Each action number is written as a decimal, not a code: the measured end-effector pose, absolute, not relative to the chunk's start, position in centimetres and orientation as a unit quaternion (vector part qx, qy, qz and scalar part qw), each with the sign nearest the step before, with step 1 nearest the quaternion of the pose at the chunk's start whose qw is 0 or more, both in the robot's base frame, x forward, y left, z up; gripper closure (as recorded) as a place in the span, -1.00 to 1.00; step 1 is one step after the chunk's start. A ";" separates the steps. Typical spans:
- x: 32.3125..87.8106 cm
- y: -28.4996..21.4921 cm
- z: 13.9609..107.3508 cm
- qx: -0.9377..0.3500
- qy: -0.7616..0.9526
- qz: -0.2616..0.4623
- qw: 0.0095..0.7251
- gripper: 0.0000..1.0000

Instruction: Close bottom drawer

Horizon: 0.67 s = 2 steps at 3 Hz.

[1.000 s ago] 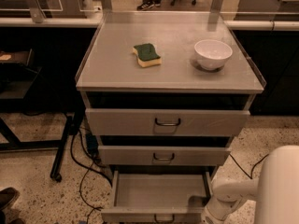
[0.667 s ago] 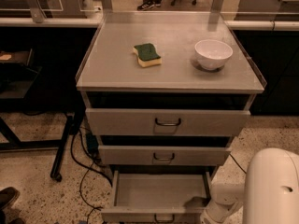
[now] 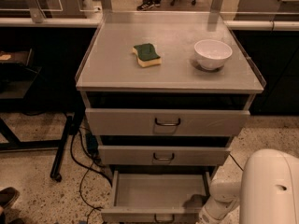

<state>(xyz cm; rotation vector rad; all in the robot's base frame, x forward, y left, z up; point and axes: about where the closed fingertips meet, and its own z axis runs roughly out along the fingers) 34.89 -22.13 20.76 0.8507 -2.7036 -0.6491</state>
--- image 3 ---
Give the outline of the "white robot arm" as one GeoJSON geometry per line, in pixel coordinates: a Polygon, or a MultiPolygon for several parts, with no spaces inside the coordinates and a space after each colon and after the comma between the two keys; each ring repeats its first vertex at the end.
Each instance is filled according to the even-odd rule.
{"type": "Polygon", "coordinates": [[[237,182],[216,179],[196,224],[221,224],[239,210],[239,224],[299,224],[299,159],[275,149],[254,152],[237,182]]]}

